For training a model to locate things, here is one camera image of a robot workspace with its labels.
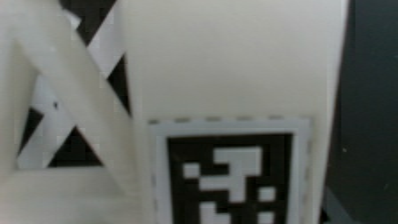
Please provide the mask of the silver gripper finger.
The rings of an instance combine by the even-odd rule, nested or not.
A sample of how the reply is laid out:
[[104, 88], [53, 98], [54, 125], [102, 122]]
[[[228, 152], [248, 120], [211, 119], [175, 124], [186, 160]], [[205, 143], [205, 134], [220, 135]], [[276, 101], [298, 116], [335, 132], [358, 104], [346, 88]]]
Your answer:
[[319, 224], [362, 224], [353, 220], [330, 190], [323, 193]]

